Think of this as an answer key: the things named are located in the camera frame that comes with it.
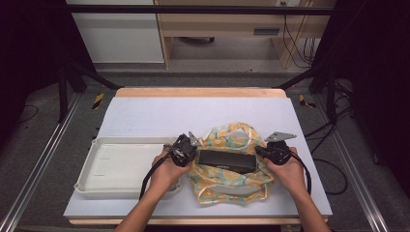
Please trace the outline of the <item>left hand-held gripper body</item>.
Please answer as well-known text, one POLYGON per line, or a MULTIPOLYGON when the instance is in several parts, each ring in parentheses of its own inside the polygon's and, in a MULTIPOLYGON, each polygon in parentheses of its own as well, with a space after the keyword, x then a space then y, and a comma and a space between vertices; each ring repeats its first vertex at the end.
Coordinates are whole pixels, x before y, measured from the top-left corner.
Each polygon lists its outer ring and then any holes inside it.
POLYGON ((197 147, 200 145, 201 143, 191 131, 188 135, 182 133, 165 156, 171 158, 177 166, 185 167, 195 159, 197 147))

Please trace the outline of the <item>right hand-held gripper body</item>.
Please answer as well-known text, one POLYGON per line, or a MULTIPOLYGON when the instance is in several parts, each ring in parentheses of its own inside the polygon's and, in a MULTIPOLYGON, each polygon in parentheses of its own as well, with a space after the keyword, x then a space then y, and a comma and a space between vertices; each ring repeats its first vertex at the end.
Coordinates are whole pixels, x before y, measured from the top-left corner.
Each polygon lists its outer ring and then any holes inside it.
POLYGON ((293 155, 286 144, 286 140, 296 137, 297 135, 292 133, 273 132, 265 139, 267 147, 262 149, 262 157, 267 158, 276 165, 286 164, 293 155))

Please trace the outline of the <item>black rectangular box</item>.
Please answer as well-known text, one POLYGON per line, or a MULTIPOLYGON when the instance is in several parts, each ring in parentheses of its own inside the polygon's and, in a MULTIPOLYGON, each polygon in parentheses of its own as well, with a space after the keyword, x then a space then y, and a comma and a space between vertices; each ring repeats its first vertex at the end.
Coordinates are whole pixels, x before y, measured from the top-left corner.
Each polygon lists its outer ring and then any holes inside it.
POLYGON ((256 156, 240 153, 201 150, 198 163, 240 174, 252 173, 256 170, 256 156))

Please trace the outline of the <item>fruit print fabric bag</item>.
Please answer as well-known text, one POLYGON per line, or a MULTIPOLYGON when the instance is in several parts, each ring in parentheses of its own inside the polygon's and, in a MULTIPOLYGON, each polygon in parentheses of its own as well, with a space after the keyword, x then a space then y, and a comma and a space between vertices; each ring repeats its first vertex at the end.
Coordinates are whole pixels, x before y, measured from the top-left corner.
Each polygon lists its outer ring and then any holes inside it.
POLYGON ((275 175, 256 152, 255 147, 264 148, 266 143, 250 125, 242 122, 211 128, 205 137, 199 138, 197 152, 205 150, 233 152, 233 157, 247 155, 255 158, 256 168, 247 174, 199 163, 199 155, 192 162, 188 180, 199 204, 236 202, 247 204, 264 200, 270 193, 270 184, 275 175))

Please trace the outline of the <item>person's right hand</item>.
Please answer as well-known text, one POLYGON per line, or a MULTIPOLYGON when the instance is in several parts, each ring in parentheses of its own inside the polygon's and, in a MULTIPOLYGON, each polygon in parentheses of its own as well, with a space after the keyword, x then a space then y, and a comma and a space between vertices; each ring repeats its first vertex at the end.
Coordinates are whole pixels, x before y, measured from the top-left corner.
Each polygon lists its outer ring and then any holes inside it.
POLYGON ((289 161, 283 165, 276 165, 269 159, 264 159, 263 161, 275 176, 279 178, 282 185, 291 195, 307 193, 304 168, 294 157, 290 158, 289 161))

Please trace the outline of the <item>person's left hand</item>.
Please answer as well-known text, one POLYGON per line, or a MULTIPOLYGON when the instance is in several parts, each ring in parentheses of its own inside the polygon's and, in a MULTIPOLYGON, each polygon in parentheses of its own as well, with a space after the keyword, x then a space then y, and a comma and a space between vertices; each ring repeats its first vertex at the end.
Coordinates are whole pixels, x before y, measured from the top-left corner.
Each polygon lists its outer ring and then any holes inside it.
POLYGON ((156 156, 153 160, 153 164, 163 160, 163 162, 157 167, 151 176, 149 191, 164 194, 172 186, 176 184, 179 178, 191 169, 191 163, 189 162, 185 167, 176 165, 171 158, 166 158, 166 151, 156 156))

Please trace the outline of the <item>yellow black tape strip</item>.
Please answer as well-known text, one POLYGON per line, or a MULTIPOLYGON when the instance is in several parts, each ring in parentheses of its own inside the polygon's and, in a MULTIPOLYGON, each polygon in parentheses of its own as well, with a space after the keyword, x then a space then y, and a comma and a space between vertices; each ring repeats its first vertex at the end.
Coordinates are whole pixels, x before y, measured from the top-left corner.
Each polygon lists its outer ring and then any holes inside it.
POLYGON ((95 101, 93 103, 92 109, 97 109, 100 106, 100 104, 103 100, 103 96, 104 96, 104 93, 97 94, 97 96, 95 98, 95 101))
POLYGON ((306 107, 309 107, 309 108, 316 108, 315 103, 306 102, 304 95, 299 95, 299 103, 302 106, 306 106, 306 107))

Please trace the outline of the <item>white plastic tray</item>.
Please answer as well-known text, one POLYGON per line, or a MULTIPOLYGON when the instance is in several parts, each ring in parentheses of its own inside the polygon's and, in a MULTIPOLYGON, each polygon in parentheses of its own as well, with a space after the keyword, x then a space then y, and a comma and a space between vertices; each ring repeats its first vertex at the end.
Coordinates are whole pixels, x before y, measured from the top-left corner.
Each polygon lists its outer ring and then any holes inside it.
POLYGON ((176 137, 99 137, 74 189, 86 199, 137 199, 153 159, 176 137))

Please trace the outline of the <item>white cabinet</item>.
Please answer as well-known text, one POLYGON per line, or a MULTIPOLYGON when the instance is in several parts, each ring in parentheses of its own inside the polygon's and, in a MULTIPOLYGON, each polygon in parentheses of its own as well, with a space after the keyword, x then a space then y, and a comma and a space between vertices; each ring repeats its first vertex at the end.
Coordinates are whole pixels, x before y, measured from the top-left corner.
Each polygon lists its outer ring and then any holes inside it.
POLYGON ((73 14, 91 59, 96 64, 162 63, 155 14, 73 14))

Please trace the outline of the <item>light wooden desk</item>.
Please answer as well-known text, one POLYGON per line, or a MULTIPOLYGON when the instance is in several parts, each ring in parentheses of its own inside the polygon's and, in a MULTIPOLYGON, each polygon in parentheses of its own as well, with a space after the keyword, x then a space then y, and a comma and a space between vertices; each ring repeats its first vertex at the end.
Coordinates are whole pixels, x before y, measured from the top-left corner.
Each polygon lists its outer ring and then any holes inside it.
MULTIPOLYGON (((336 0, 154 0, 157 6, 245 6, 331 8, 336 0)), ((272 41, 283 68, 297 55, 301 38, 322 37, 326 15, 287 14, 159 14, 161 35, 177 37, 261 37, 272 41)))

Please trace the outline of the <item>black curtain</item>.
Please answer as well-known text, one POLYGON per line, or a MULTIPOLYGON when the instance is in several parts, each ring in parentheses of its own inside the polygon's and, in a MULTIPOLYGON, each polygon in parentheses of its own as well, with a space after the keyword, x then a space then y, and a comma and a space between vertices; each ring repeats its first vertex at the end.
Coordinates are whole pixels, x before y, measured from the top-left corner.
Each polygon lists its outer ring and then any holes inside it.
POLYGON ((410 197, 410 0, 336 0, 316 62, 353 85, 375 155, 410 197))
POLYGON ((11 135, 28 96, 57 81, 58 56, 95 67, 73 15, 59 11, 67 0, 0 0, 0 146, 11 135))

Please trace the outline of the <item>black metal crossbar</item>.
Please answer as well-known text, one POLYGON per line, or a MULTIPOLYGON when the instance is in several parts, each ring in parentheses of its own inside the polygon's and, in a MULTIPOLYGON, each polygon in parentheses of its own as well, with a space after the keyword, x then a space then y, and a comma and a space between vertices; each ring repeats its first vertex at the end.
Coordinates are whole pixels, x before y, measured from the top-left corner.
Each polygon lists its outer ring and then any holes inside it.
POLYGON ((333 8, 245 6, 67 5, 85 14, 200 14, 200 15, 331 15, 333 8))

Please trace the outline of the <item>black metal frame stand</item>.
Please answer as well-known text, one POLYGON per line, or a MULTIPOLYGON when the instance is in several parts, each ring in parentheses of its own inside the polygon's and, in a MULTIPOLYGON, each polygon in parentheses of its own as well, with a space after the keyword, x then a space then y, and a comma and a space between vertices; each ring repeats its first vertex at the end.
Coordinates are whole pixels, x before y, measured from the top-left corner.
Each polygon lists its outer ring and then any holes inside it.
POLYGON ((300 81, 312 77, 308 89, 312 94, 319 94, 324 87, 327 87, 327 99, 326 99, 326 115, 332 124, 337 121, 337 113, 335 107, 335 93, 336 93, 336 74, 331 66, 324 63, 312 66, 305 72, 297 75, 296 77, 276 86, 276 89, 287 90, 291 86, 299 83, 300 81))
POLYGON ((69 112, 67 83, 70 83, 76 93, 83 93, 87 89, 83 76, 88 76, 111 90, 119 90, 121 88, 120 85, 99 76, 96 71, 86 69, 75 62, 66 63, 58 72, 59 123, 66 118, 69 112))

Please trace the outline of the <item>aluminium floor rail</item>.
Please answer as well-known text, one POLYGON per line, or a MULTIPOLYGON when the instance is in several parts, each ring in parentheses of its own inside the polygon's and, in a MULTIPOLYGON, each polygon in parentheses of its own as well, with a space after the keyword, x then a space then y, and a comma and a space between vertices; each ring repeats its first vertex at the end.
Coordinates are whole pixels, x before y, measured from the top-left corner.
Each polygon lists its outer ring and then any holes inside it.
POLYGON ((30 202, 49 162, 54 156, 54 153, 65 134, 72 117, 74 116, 78 104, 82 98, 81 94, 73 94, 73 98, 69 104, 67 115, 59 122, 48 139, 40 157, 38 158, 29 177, 26 179, 24 186, 19 192, 11 209, 0 222, 0 232, 14 232, 19 220, 21 219, 28 203, 30 202))
POLYGON ((335 101, 337 121, 312 145, 338 232, 390 232, 366 176, 375 165, 346 97, 335 101))

